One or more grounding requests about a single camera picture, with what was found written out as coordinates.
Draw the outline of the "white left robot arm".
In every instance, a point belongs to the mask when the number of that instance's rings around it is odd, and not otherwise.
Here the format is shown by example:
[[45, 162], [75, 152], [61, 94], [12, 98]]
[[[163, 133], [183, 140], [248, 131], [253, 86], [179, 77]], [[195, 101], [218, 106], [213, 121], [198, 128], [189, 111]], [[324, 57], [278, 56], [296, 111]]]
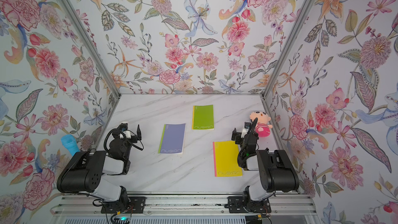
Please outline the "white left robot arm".
[[72, 158], [57, 180], [62, 193], [84, 194], [101, 199], [107, 204], [128, 205], [130, 199], [123, 186], [104, 178], [106, 175], [125, 175], [130, 168], [131, 145], [121, 139], [111, 141], [108, 150], [80, 151], [72, 135], [61, 138]]

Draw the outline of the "purple cover lined notebook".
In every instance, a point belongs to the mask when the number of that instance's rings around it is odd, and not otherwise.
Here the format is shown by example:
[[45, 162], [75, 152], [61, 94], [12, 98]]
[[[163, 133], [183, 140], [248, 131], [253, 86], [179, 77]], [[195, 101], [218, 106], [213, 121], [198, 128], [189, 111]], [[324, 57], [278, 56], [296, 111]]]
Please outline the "purple cover lined notebook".
[[186, 124], [165, 124], [159, 154], [183, 154]]

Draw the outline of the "yellow cover lined notebook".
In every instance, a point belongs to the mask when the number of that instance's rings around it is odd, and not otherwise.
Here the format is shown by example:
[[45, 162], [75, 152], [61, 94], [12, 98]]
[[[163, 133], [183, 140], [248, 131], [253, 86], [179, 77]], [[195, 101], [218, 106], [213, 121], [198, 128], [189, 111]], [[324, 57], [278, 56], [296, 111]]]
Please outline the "yellow cover lined notebook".
[[234, 141], [213, 142], [215, 177], [241, 177], [243, 170], [238, 166], [238, 146]]

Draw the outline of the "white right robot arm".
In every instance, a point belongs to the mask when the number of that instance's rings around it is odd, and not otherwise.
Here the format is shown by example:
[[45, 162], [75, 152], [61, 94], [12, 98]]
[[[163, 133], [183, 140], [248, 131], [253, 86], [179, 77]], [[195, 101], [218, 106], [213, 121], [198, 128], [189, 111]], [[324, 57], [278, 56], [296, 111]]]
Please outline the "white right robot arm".
[[258, 133], [233, 130], [232, 141], [239, 146], [237, 164], [247, 171], [259, 172], [259, 181], [246, 187], [244, 202], [267, 200], [278, 191], [291, 192], [299, 188], [299, 177], [285, 150], [257, 148]]

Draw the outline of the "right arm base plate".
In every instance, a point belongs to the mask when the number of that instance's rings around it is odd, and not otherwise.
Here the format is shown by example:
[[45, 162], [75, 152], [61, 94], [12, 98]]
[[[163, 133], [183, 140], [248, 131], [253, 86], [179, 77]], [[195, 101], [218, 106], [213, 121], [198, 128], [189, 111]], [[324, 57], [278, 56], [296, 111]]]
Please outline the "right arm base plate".
[[270, 214], [272, 212], [268, 199], [262, 201], [253, 201], [243, 196], [228, 197], [227, 204], [224, 205], [231, 214]]

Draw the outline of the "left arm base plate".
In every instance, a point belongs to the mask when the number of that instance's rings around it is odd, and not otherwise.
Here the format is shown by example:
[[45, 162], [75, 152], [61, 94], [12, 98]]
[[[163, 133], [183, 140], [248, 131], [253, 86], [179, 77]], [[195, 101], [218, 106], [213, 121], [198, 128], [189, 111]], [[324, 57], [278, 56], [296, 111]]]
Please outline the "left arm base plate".
[[128, 214], [142, 214], [146, 203], [146, 197], [122, 196], [115, 202], [104, 202], [102, 214], [115, 214], [120, 212]]

